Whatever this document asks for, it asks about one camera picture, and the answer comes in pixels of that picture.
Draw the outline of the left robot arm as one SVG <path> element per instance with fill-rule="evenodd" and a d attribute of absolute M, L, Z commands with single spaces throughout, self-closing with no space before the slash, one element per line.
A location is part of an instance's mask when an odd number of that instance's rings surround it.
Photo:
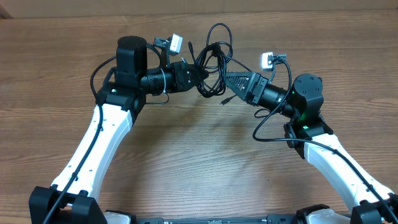
<path fill-rule="evenodd" d="M 102 87 L 92 91 L 93 117 L 74 155 L 50 187 L 36 187 L 30 195 L 32 223 L 136 222 L 129 213 L 102 212 L 98 197 L 118 146 L 147 104 L 146 96 L 188 91 L 209 76 L 184 60 L 170 62 L 182 42 L 177 34 L 157 37 L 153 44 L 131 35 L 118 40 L 116 66 Z"/>

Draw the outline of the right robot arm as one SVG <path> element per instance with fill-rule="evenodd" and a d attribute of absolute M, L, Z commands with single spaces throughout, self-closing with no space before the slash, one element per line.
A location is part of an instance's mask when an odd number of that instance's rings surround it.
<path fill-rule="evenodd" d="M 283 141 L 323 174 L 349 210 L 345 217 L 314 205 L 298 210 L 293 223 L 397 223 L 397 194 L 349 155 L 321 115 L 321 78 L 304 73 L 285 90 L 258 73 L 229 72 L 226 85 L 246 103 L 290 119 Z"/>

